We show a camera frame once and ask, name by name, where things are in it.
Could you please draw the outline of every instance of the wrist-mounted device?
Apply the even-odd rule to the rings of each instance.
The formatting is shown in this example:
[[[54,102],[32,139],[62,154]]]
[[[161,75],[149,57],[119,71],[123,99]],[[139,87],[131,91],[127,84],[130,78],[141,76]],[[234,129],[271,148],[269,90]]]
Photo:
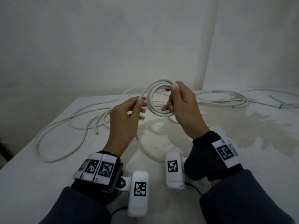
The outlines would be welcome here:
[[[116,156],[100,151],[88,155],[74,179],[89,181],[89,187],[110,195],[114,190],[129,192],[128,216],[140,217],[147,213],[149,196],[149,176],[146,171],[133,171],[123,177],[123,164]]]
[[[215,180],[215,176],[219,177],[218,179],[224,178],[240,171],[240,168],[243,169],[230,141],[220,139],[204,149],[193,147],[189,157],[183,157],[180,153],[167,153],[166,185],[169,189],[184,189],[185,173],[192,180],[208,177],[211,181]]]

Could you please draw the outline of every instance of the sleeve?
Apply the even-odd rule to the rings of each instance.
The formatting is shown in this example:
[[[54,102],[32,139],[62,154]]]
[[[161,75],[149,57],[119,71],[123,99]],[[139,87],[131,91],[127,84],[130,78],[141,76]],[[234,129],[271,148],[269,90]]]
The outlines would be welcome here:
[[[222,179],[200,198],[200,206],[208,224],[216,223],[294,223],[267,195],[249,170],[241,164],[226,168],[211,147],[220,140],[215,132],[208,132],[193,141],[187,158],[185,173],[193,180],[205,177],[205,167],[219,170],[208,175],[208,180]]]
[[[110,221],[111,214],[106,206],[71,187],[65,187],[39,224],[107,224]]]

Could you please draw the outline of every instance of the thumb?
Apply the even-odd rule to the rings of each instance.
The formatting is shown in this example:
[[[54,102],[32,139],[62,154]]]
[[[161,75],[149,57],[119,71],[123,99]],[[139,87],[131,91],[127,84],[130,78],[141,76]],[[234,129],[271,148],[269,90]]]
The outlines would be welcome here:
[[[180,88],[178,88],[177,86],[175,86],[174,84],[172,84],[170,86],[170,91],[171,91],[171,95],[172,95],[174,104],[183,101],[182,97],[181,97]]]
[[[134,118],[136,120],[139,119],[139,114],[140,114],[140,111],[142,109],[143,103],[144,103],[144,100],[142,98],[139,98],[138,101],[136,102],[134,108],[133,108],[131,118]]]

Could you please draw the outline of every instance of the tabletop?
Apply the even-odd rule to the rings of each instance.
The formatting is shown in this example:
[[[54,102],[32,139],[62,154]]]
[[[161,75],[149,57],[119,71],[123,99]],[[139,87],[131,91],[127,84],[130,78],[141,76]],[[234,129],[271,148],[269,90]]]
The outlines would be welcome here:
[[[279,87],[283,91],[299,94],[299,87]],[[297,102],[299,98],[288,94],[255,90],[243,93],[259,102],[279,105],[269,97],[274,95],[285,102]],[[201,97],[213,100],[222,94],[208,93]],[[54,121],[72,115],[85,105],[109,101],[111,96],[80,97],[64,110]],[[112,107],[123,102],[114,101],[98,105]],[[167,97],[155,94],[156,100],[166,101]],[[233,142],[244,168],[252,171],[268,195],[286,213],[299,222],[299,110],[278,109],[256,103],[238,109],[200,105],[208,126]],[[85,126],[103,110],[88,113],[74,119],[74,124]],[[178,124],[168,118],[155,116],[149,110],[140,121],[138,135],[148,152],[164,157],[168,151],[180,151],[188,156],[192,140]],[[44,136],[40,148],[48,158],[56,158],[76,147],[83,131],[70,128],[63,123]],[[99,127],[99,135],[89,130],[83,145],[71,156],[58,162],[39,161],[31,141],[7,165],[0,170],[0,222],[38,223],[49,212],[60,192],[73,183],[73,175],[86,156],[102,150],[107,142],[109,129]],[[164,164],[147,158],[134,139],[121,157],[125,174],[133,170],[149,173],[149,209],[145,217],[129,218],[125,211],[119,211],[112,223],[205,223],[200,210],[200,195],[194,189],[168,190],[165,184]],[[204,193],[210,184],[206,178],[195,182]],[[108,205],[110,211],[126,206],[127,193]]]

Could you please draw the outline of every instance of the person's left hand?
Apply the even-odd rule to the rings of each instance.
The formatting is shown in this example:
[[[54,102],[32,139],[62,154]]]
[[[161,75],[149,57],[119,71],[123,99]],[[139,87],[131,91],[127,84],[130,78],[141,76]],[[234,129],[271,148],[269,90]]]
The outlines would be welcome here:
[[[129,143],[137,134],[138,120],[144,119],[139,116],[140,112],[145,112],[147,104],[145,97],[130,98],[120,105],[116,105],[110,112],[110,135],[103,151],[111,152],[120,157],[128,147]]]

